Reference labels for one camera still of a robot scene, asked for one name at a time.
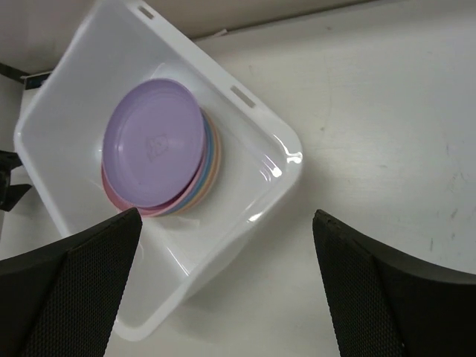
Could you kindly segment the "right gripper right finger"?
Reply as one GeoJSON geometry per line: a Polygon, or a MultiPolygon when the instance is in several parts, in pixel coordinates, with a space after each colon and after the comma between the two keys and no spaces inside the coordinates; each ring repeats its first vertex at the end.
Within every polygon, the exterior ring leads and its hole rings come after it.
{"type": "Polygon", "coordinates": [[[474,356],[475,275],[418,259],[323,210],[312,232],[341,356],[474,356]]]}

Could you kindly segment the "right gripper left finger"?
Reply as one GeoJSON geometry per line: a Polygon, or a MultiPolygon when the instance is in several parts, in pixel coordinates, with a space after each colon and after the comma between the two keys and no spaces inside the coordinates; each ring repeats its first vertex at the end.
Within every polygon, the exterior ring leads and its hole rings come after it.
{"type": "Polygon", "coordinates": [[[2,356],[103,356],[141,235],[128,209],[1,261],[2,356]]]}

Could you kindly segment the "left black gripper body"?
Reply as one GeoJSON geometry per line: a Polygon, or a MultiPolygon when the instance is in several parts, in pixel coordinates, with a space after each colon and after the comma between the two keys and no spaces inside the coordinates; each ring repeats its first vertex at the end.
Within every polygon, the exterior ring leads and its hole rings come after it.
{"type": "Polygon", "coordinates": [[[11,184],[11,173],[22,166],[17,153],[1,151],[0,209],[10,212],[22,197],[32,188],[31,184],[11,184]]]}

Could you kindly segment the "purple plate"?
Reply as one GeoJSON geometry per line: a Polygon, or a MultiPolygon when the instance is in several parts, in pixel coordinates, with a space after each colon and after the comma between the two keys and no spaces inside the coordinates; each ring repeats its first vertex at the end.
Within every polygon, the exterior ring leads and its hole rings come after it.
{"type": "Polygon", "coordinates": [[[148,80],[114,109],[103,136],[103,170],[124,201],[152,208],[188,186],[205,143],[204,119],[193,94],[175,80],[148,80]]]}

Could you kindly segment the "blue plate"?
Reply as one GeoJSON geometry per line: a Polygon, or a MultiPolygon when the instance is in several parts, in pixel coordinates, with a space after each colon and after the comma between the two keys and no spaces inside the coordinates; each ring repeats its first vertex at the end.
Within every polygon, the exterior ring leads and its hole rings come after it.
{"type": "Polygon", "coordinates": [[[184,198],[181,198],[177,202],[175,202],[167,211],[164,211],[162,213],[162,216],[175,213],[179,209],[183,208],[198,192],[199,188],[205,181],[205,176],[210,171],[214,151],[213,130],[211,128],[211,124],[207,115],[203,113],[202,116],[204,118],[205,131],[207,136],[207,143],[205,145],[205,158],[202,161],[201,167],[197,172],[196,177],[193,179],[193,181],[190,183],[190,186],[187,188],[187,193],[184,198]]]}
{"type": "Polygon", "coordinates": [[[209,121],[210,121],[210,124],[211,124],[211,128],[213,130],[213,139],[214,139],[214,151],[213,151],[213,158],[212,158],[212,162],[211,162],[211,166],[210,166],[210,171],[208,172],[208,174],[205,176],[205,181],[203,182],[203,184],[201,185],[201,187],[199,188],[198,192],[193,196],[193,198],[181,209],[179,209],[178,211],[181,211],[183,210],[184,208],[188,207],[190,205],[190,203],[199,195],[201,189],[204,187],[205,185],[205,182],[207,181],[209,175],[210,175],[210,172],[212,170],[212,166],[213,166],[213,163],[214,163],[214,160],[215,160],[215,157],[216,157],[216,153],[217,153],[217,146],[218,144],[216,143],[217,142],[217,133],[216,133],[216,127],[214,126],[212,120],[208,117],[209,121]]]}

